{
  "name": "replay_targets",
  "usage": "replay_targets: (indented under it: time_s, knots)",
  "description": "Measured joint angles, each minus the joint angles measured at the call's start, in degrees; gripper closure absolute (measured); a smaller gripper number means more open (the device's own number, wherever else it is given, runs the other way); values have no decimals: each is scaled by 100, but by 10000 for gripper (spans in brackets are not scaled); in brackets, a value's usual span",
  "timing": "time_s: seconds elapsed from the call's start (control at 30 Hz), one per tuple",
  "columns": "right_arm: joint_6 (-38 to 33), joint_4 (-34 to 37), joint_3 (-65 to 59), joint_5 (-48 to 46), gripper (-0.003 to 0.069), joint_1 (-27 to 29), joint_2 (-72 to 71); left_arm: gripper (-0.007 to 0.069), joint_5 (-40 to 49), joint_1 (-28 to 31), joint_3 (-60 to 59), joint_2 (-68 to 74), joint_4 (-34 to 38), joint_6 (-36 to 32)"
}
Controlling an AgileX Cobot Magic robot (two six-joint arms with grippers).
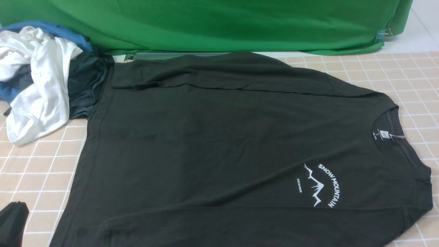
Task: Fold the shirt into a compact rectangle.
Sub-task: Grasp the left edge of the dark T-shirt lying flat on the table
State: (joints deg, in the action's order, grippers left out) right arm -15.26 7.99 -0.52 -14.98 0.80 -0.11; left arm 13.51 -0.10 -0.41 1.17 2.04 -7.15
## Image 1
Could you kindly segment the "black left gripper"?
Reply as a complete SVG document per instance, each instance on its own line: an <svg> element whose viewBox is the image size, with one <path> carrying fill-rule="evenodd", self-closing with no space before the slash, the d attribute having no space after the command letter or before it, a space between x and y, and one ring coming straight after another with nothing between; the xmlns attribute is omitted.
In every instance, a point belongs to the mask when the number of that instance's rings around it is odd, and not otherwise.
<svg viewBox="0 0 439 247"><path fill-rule="evenodd" d="M0 246L21 247L29 215L25 202L11 202L0 211Z"/></svg>

